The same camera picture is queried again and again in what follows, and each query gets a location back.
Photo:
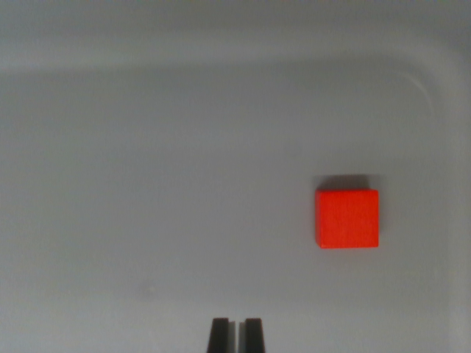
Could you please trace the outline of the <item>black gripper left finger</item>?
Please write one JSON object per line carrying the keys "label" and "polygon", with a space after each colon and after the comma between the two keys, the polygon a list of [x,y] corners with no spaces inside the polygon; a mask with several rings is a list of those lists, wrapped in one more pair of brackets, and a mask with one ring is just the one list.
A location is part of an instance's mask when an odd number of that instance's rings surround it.
{"label": "black gripper left finger", "polygon": [[234,353],[236,351],[236,323],[229,318],[212,320],[207,353]]}

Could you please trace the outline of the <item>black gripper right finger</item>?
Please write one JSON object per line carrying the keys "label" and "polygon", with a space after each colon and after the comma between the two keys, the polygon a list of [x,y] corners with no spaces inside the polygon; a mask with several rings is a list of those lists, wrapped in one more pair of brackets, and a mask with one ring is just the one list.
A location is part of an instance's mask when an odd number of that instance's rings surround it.
{"label": "black gripper right finger", "polygon": [[240,353],[265,353],[263,322],[260,318],[247,318],[239,324],[238,351]]}

